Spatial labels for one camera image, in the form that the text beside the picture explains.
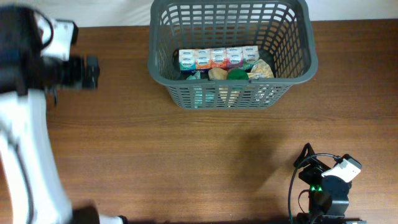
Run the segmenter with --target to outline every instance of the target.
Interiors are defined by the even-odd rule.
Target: tabletop
[[[287,216],[293,162],[315,152],[363,165],[346,216],[398,220],[398,21],[313,22],[317,74],[265,110],[183,110],[147,70],[148,27],[80,29],[96,91],[60,91],[47,109],[62,184],[79,207],[131,220],[214,222]],[[0,222],[12,209],[0,171]],[[308,186],[296,180],[297,197]],[[303,207],[308,198],[302,197]]]

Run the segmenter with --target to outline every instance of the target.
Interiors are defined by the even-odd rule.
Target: green round object
[[[228,76],[227,80],[249,80],[248,73],[241,69],[232,70]]]

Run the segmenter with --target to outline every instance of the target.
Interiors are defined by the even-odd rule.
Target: basket
[[[318,68],[304,0],[155,0],[150,16],[149,73],[182,108],[267,108]],[[275,78],[184,80],[180,74],[179,49],[246,45],[259,47]]]

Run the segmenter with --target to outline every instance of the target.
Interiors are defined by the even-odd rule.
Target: wooden table
[[[147,71],[148,27],[80,29],[74,52],[99,57],[98,91],[61,91],[48,128],[76,206],[158,222],[287,216],[305,143],[363,165],[348,217],[398,220],[398,21],[314,22],[319,69],[266,110],[188,111]],[[0,222],[11,204],[0,179]],[[297,197],[307,188],[294,185]],[[304,207],[307,197],[301,200]]]

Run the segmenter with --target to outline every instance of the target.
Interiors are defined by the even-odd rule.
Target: basket rim
[[[240,0],[229,0],[236,1],[239,3],[245,3],[250,1],[240,1]],[[310,15],[308,11],[308,5],[305,0],[296,0],[303,11],[303,24],[306,31],[307,43],[308,43],[308,52],[310,57],[310,66],[308,70],[300,77],[297,78],[269,78],[265,80],[256,80],[254,82],[250,82],[249,80],[169,80],[160,75],[159,70],[156,67],[156,58],[155,56],[155,48],[154,41],[157,41],[157,30],[158,28],[158,11],[159,4],[162,0],[154,0],[150,7],[150,36],[149,36],[149,56],[148,56],[148,71],[151,77],[158,83],[165,86],[192,86],[192,85],[296,85],[303,82],[309,81],[318,70],[318,57],[317,52],[315,50],[315,38],[313,35],[313,29],[310,21]]]

